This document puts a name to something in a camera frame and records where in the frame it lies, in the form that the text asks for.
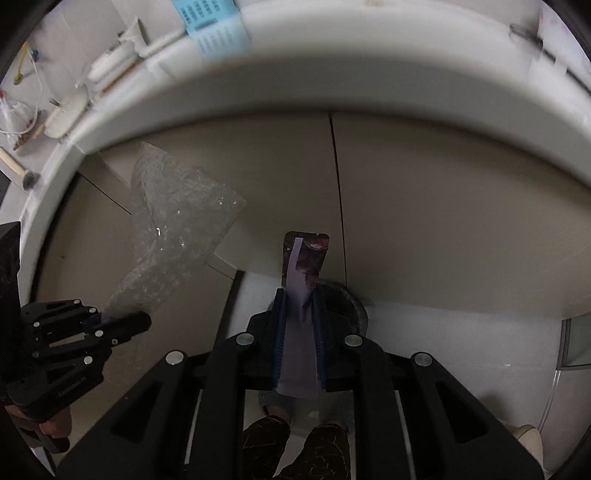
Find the shoe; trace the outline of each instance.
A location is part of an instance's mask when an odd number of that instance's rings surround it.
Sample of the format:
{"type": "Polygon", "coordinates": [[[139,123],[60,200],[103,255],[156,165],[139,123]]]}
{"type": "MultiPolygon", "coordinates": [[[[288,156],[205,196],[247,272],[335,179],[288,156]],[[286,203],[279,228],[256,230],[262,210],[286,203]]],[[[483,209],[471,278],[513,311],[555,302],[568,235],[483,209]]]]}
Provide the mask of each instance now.
{"type": "Polygon", "coordinates": [[[259,391],[259,405],[266,416],[269,416],[267,407],[276,406],[280,407],[287,412],[290,417],[289,425],[293,424],[294,413],[296,410],[296,400],[294,397],[288,397],[287,395],[281,395],[275,390],[260,390],[259,391]]]}
{"type": "Polygon", "coordinates": [[[338,420],[347,433],[355,431],[355,408],[353,405],[353,392],[343,392],[339,399],[325,411],[320,412],[320,424],[324,425],[338,420]]]}

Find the metal screw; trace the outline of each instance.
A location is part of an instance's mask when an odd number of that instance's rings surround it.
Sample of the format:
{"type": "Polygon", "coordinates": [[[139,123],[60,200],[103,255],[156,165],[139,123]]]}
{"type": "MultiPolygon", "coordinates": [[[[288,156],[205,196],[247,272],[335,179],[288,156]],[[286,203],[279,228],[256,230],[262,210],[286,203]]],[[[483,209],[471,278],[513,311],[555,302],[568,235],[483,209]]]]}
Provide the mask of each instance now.
{"type": "Polygon", "coordinates": [[[433,363],[433,357],[428,353],[417,353],[414,356],[414,362],[420,367],[428,367],[433,363]]]}
{"type": "Polygon", "coordinates": [[[182,352],[179,352],[178,350],[169,352],[166,356],[166,363],[168,363],[169,365],[178,365],[183,360],[184,354],[182,352]]]}
{"type": "Polygon", "coordinates": [[[254,335],[248,332],[241,333],[236,337],[236,343],[242,346],[250,345],[254,341],[254,335]]]}
{"type": "Polygon", "coordinates": [[[345,345],[359,346],[363,343],[363,339],[359,335],[347,335],[345,337],[345,345]]]}

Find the brush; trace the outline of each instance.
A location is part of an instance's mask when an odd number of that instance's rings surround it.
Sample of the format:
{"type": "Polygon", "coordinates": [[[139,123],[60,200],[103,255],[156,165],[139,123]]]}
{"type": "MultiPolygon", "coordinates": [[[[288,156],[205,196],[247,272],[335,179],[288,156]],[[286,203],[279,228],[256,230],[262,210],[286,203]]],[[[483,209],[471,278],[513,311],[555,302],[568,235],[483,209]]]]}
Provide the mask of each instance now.
{"type": "Polygon", "coordinates": [[[10,154],[2,147],[0,147],[0,158],[6,165],[8,165],[8,167],[10,167],[14,173],[22,178],[23,190],[29,190],[33,188],[35,182],[37,181],[37,176],[31,170],[23,168],[23,166],[14,158],[12,158],[10,154]]]}

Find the bubble wrap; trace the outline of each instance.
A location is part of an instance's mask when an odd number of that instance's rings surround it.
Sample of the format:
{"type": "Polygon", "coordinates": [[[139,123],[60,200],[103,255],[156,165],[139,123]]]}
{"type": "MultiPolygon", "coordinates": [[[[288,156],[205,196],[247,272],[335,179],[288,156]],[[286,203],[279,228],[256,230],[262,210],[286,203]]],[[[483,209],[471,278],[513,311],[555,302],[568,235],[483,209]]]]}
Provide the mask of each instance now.
{"type": "MultiPolygon", "coordinates": [[[[23,132],[33,122],[34,113],[24,103],[0,95],[0,129],[5,132],[23,132]]],[[[17,150],[29,134],[8,134],[10,150],[17,150]]]]}
{"type": "Polygon", "coordinates": [[[151,313],[199,270],[246,201],[195,166],[147,143],[131,177],[135,267],[121,280],[103,315],[151,313]]]}

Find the person's legs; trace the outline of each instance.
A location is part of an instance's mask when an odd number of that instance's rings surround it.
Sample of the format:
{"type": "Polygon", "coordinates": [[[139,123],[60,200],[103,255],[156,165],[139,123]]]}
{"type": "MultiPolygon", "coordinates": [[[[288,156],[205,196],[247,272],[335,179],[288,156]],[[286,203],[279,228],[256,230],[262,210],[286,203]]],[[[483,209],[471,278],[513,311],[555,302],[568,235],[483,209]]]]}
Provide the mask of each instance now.
{"type": "Polygon", "coordinates": [[[259,403],[267,416],[242,433],[242,480],[270,480],[290,437],[294,399],[260,391],[259,403]]]}
{"type": "Polygon", "coordinates": [[[314,428],[301,453],[275,480],[350,480],[351,458],[347,432],[329,423],[314,428]]]}
{"type": "Polygon", "coordinates": [[[257,420],[243,433],[242,480],[269,480],[290,437],[288,423],[276,416],[257,420]]]}
{"type": "Polygon", "coordinates": [[[346,392],[321,412],[321,425],[313,429],[301,453],[276,480],[350,480],[348,432],[355,428],[353,394],[346,392]]]}

